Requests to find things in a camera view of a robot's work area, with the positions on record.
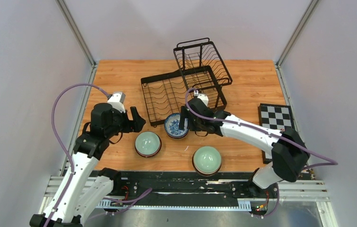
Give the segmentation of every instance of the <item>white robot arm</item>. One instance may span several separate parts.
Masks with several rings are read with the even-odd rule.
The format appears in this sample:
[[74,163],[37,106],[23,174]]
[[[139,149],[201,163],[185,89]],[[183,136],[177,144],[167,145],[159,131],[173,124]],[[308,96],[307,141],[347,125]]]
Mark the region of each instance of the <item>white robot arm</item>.
[[273,161],[263,168],[256,169],[248,180],[247,190],[251,196],[260,195],[264,189],[279,181],[297,180],[310,155],[286,141],[290,140],[305,147],[295,130],[272,130],[241,120],[226,111],[214,112],[208,108],[208,101],[205,94],[195,92],[195,97],[188,102],[195,113],[186,106],[181,107],[180,128],[184,128],[187,118],[188,129],[191,131],[206,131],[208,134],[235,138],[272,155]]
[[[114,92],[107,103],[99,103],[91,112],[91,122],[85,124],[82,134],[76,139],[73,148],[72,160],[74,174],[69,181],[71,167],[66,172],[66,177],[58,188],[52,202],[43,214],[35,214],[30,220],[31,227],[82,227],[96,205],[106,195],[119,188],[121,173],[116,170],[104,168],[98,174],[95,182],[82,195],[82,190],[87,179],[102,157],[103,152],[109,147],[109,139],[119,133],[140,132],[145,124],[136,108],[131,107],[133,120],[129,120],[123,102],[125,94]],[[56,201],[62,197],[57,209]]]

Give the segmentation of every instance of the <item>wooden table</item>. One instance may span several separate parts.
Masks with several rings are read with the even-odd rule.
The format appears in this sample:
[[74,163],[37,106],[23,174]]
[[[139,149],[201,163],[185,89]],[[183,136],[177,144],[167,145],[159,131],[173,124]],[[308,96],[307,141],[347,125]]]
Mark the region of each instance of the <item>wooden table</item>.
[[[283,93],[273,61],[225,60],[233,84],[223,88],[227,100],[226,111],[237,117],[259,124],[258,106],[260,103],[285,105]],[[163,125],[156,128],[148,123],[148,115],[140,79],[177,70],[175,60],[151,61],[100,61],[94,84],[109,93],[122,91],[126,94],[125,108],[136,106],[139,114],[147,120],[142,131],[152,131],[162,140],[160,152],[150,158],[143,158],[135,152],[134,141],[138,133],[124,134],[122,140],[104,152],[96,169],[104,167],[116,170],[140,171],[193,171],[191,158],[202,146],[215,147],[222,156],[220,172],[253,172],[264,166],[261,150],[232,138],[217,135],[197,137],[194,132],[181,139],[167,136]],[[93,106],[106,102],[105,96],[91,89],[83,123],[90,121]]]

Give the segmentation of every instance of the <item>black wire dish rack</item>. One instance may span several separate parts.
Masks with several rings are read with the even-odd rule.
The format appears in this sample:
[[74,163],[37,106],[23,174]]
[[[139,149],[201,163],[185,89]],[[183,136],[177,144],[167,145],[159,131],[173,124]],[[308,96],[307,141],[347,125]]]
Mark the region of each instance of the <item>black wire dish rack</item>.
[[179,70],[141,79],[149,122],[154,127],[164,124],[170,114],[180,112],[185,105],[185,92],[190,87],[206,94],[208,107],[213,110],[223,110],[227,105],[222,87],[233,80],[209,38],[177,44],[174,56]]

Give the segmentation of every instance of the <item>chess board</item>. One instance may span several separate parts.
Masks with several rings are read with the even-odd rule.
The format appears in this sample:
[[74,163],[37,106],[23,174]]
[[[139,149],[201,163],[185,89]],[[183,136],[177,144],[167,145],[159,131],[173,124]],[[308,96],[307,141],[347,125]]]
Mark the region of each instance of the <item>chess board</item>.
[[[259,124],[269,129],[294,128],[291,107],[288,105],[273,105],[261,103],[259,109]],[[271,162],[271,156],[262,151],[263,163]]]

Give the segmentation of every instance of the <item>bowl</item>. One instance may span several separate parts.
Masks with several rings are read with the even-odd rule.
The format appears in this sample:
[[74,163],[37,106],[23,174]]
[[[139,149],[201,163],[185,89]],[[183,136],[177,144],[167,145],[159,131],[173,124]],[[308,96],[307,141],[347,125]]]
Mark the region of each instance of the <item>bowl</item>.
[[192,156],[195,171],[202,176],[212,176],[221,168],[221,155],[214,147],[201,147]]
[[169,115],[165,120],[165,131],[167,135],[173,139],[181,139],[188,134],[188,119],[185,119],[184,130],[180,130],[178,125],[180,124],[180,114],[173,113]]
[[160,137],[151,131],[143,132],[135,139],[135,150],[142,157],[156,155],[161,147],[162,141]]

